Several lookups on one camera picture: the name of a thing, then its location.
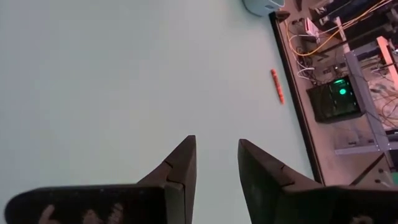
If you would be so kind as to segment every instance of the orange object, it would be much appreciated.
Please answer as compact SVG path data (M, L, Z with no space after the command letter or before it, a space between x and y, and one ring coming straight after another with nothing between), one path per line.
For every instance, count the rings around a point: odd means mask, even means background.
M279 79L278 79L275 69L271 69L271 74L272 74L272 78L274 79L276 90L278 91L280 103L284 104L285 103L284 93L282 92L282 87L279 84Z

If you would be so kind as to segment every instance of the black cabinet edge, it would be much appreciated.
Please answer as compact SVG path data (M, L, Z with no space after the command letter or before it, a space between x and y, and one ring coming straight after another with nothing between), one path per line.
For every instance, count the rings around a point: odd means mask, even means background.
M313 177L315 181L325 184L323 179L322 171L319 165L319 160L317 156L317 152L315 151L315 146L313 143L313 138L308 127L308 121L305 117L305 112L303 109L303 105L300 100L299 90L297 89L297 84L294 79L294 73L292 71L292 67L290 66L289 56L287 54L287 49L284 44L283 36L280 31L279 22L276 18L276 13L269 14L269 19L271 22L272 30L274 31L278 51L280 57L282 59L282 64L284 67L284 71L286 73L287 83L289 84L290 93L292 95L294 108L296 110L298 123L300 125L300 129L303 135L304 144L307 149L308 159L310 161Z

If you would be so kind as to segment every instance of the wire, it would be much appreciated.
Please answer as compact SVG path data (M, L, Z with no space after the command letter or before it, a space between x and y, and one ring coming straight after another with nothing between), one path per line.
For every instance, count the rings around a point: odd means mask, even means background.
M392 0L387 0L386 2L384 2L383 4L381 4L381 5L378 6L378 7L381 7L381 6L387 4L387 3L391 2L391 1L392 1ZM347 22L343 23L341 26L347 25L349 22L351 22L351 21L347 21ZM322 31L322 32L318 33L318 35L326 34L326 33L330 32L330 31L332 31L332 30L334 30L334 29L337 29L337 28L339 28L339 26L335 26L335 27L332 27L332 28L330 28L330 29L328 29L328 30L326 30L326 31Z
M391 186L389 184L385 183L384 181L380 181L380 184L382 184L382 185L384 185L384 186L386 186L388 188L391 188Z
M394 82L394 81L392 81L391 79L389 79L389 78L387 78L385 75L383 75L383 74L381 74L380 72L379 72L379 70L373 70L373 71L371 71L371 73L372 74L376 74L376 75L380 75L380 77L381 78L384 78L384 79L386 79L387 81L390 81L390 82Z
M300 73L302 73L302 72L304 72L304 71L307 71L307 70L314 70L314 69L315 69L315 68L303 68L303 69L301 69L300 71L298 71L296 75L297 75L298 77L300 77L300 78L305 78L305 79L307 79L307 80L314 81L314 80L312 80L312 79L309 78L309 77L305 77L305 76L300 75Z
M390 127L390 128L396 128L396 127L397 127L392 121L390 121L388 118L386 118L386 117L383 116L382 114L379 114L379 116L380 116L381 118L384 119L384 121L382 121L382 123L383 123L384 125L386 125L386 126L388 126L388 127Z
M293 32L293 31L291 31L290 29L289 29L289 32L290 32L291 34L293 34L293 35L296 35L296 33Z
M362 13L361 15L359 15L358 17L356 17L356 18L350 20L350 21L347 23L347 25L344 25L344 26L342 26L341 28L344 30L345 28L347 28L348 25L353 24L353 23L356 22L358 19L364 17L367 13L369 13L369 12L372 11L373 9L377 8L378 5L380 5L381 3L384 3L384 2L386 2L386 1L388 1L388 0L382 0L382 1L378 2L377 4L375 4L374 6L372 6L370 9L368 9L367 11L365 11L364 13ZM338 30L338 31L334 32L329 38L327 38L326 41L324 41L324 43L322 43L321 45L319 45L315 50L313 50L313 51L311 51L311 52L309 52L309 53L306 53L306 54L300 54L300 53L298 53L297 51L295 51L295 50L293 49L292 41L291 41L291 38L290 38L290 35L289 35L289 24L288 24L286 21L284 21L284 22L285 22L285 25L286 25L286 34L287 34L287 37L289 38L289 47L290 47L290 49L291 49L296 55L299 55L299 56L309 56L309 55L314 54L314 53L317 52L319 49L321 49L327 42L329 42L329 41L330 41L336 34L338 34L339 31L340 31L340 30Z
M390 113L390 115L389 115L389 118L391 118L390 116L393 114L393 112L397 109L397 105L394 107L394 109L392 109L392 111L391 111L391 113Z
M379 66L377 65L377 69L372 70L371 72L376 72L376 71L382 70L383 68L390 67L391 65L395 65L395 64L397 64L397 63L398 63L398 62L393 62L393 63L390 63L390 64L388 64L388 65L383 65L383 66L381 66L381 67L379 67Z
M387 171L383 170L382 173L384 174L384 177L388 180L388 182L392 184L394 183L393 179L391 178L390 174Z
M313 35L307 35L307 34L295 34L289 38L289 42L294 38L294 37L314 37Z
M377 99L374 99L373 101L385 99L385 98L388 98L388 97L395 97L395 96L398 96L398 94L379 97L379 98L377 98Z
M296 51L302 52L302 48L301 48L301 47L296 47ZM311 60L311 62L310 62L310 65L307 65L307 64L305 63L305 58L303 57L303 64L304 64L304 65L302 65L302 64L300 63L300 61L298 60L298 58L296 57L296 55L293 54L293 57L294 57L294 60L297 62L297 64L298 64L300 67L302 67L302 68L310 68L310 67L312 67L312 60Z
M398 99L398 97L395 97L394 99L388 101L388 102L381 108L381 114L382 114L383 117L384 117L385 119L387 119L388 121L389 121L390 119L398 120L398 118L391 118L391 117L390 117L390 115L394 112L395 108L394 108L393 111L391 111L391 113L390 113L388 116L386 116L386 114L384 113L384 108L385 108L387 105L389 105L390 103L392 103L392 102L393 102L394 100L396 100L396 99Z

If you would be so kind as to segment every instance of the green light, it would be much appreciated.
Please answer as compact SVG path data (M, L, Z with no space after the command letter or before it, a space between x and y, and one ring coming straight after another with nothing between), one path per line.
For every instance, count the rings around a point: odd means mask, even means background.
M344 82L344 80L336 80L335 82L334 82L334 84L337 84L337 83L342 83L342 82Z
M341 89L341 90L339 91L339 93L340 93L341 95L344 95L344 94L347 93L347 91L346 91L346 89Z

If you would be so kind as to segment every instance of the black device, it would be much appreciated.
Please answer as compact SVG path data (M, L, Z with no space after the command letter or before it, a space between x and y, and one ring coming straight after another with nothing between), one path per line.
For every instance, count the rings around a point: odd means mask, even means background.
M334 123L358 118L365 111L359 106L349 76L307 90L319 123Z
M196 164L195 136L188 136L136 184L31 190L8 202L5 219L8 224L191 224Z
M238 164L252 224L398 220L398 191L382 184L324 187L245 139L239 140Z
M386 135L388 135L388 136L394 135L394 134L398 134L398 128L393 128L393 129L386 131Z

